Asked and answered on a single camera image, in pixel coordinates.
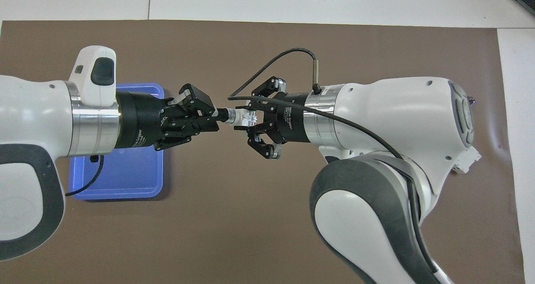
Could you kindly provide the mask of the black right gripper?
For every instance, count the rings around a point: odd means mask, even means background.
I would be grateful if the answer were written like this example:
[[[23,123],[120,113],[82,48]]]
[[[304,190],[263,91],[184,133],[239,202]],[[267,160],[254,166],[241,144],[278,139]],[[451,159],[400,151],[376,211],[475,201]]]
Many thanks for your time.
[[[269,98],[272,94],[275,94],[274,99],[299,105],[305,105],[309,96],[309,93],[288,94],[286,81],[275,76],[270,77],[252,91],[252,96],[256,97]],[[269,102],[264,103],[263,101],[249,101],[246,106],[236,107],[235,111],[240,112],[241,109],[267,112],[267,123],[254,126],[234,126],[234,130],[243,130],[247,133],[248,145],[266,159],[279,159],[281,157],[281,143],[310,142],[303,124],[303,111],[300,109]],[[275,144],[268,145],[260,137],[266,132]]]

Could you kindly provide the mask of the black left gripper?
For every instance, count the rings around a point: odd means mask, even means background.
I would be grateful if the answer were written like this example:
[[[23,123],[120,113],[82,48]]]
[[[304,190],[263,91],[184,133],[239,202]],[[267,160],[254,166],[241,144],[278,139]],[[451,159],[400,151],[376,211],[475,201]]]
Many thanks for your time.
[[[120,130],[116,149],[147,147],[156,151],[189,143],[201,132],[217,132],[217,109],[210,97],[185,84],[175,98],[117,91]]]

